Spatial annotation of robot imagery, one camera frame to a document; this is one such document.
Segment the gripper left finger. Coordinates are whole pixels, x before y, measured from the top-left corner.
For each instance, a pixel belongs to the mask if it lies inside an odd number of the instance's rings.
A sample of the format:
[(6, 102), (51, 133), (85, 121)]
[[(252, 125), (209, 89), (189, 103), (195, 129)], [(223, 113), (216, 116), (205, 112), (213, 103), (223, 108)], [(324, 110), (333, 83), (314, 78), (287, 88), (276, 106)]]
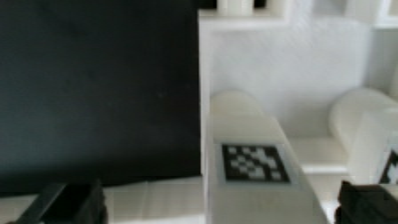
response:
[(14, 224), (108, 224), (101, 182), (49, 184)]

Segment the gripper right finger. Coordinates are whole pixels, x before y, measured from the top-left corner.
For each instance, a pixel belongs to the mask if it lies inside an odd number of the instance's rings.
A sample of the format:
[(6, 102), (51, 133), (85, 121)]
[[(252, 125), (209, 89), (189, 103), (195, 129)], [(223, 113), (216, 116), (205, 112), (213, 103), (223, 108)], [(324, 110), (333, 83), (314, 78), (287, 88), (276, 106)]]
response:
[(398, 199), (380, 185), (340, 182), (333, 224), (398, 224)]

